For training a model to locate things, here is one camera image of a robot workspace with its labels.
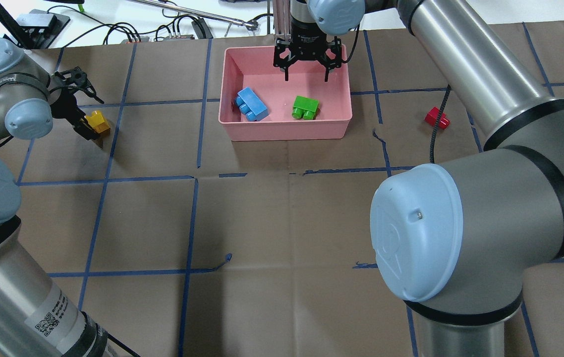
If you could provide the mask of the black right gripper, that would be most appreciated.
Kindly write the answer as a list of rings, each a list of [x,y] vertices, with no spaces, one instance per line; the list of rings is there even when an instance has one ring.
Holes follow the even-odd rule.
[[[289,81],[288,70],[297,61],[318,61],[325,68],[324,82],[327,83],[330,72],[345,63],[342,58],[341,40],[311,44],[276,40],[273,66],[284,72],[285,81]]]

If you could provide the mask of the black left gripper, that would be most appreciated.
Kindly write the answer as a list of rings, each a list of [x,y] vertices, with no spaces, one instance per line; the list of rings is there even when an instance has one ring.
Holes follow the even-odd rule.
[[[84,118],[85,113],[79,109],[75,93],[78,91],[94,100],[98,100],[97,92],[81,68],[72,68],[63,72],[55,72],[50,83],[52,115],[56,119],[65,119],[73,125],[73,130],[85,140],[96,140],[97,133]]]

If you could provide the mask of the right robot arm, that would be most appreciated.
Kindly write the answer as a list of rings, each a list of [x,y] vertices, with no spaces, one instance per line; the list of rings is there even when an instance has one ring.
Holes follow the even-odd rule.
[[[397,9],[485,133],[483,152],[387,178],[371,202],[386,285],[416,317],[422,357],[502,357],[522,274],[564,257],[564,99],[550,95],[464,0],[276,0],[291,40],[340,36]]]

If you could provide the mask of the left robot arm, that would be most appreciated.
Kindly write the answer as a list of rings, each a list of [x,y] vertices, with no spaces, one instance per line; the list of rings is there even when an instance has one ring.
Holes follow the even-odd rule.
[[[99,131],[74,94],[98,95],[81,68],[48,73],[22,48],[0,38],[0,141],[30,140],[65,119],[87,140]],[[79,310],[18,241],[21,191],[0,160],[0,352],[6,357],[114,357],[137,353]]]

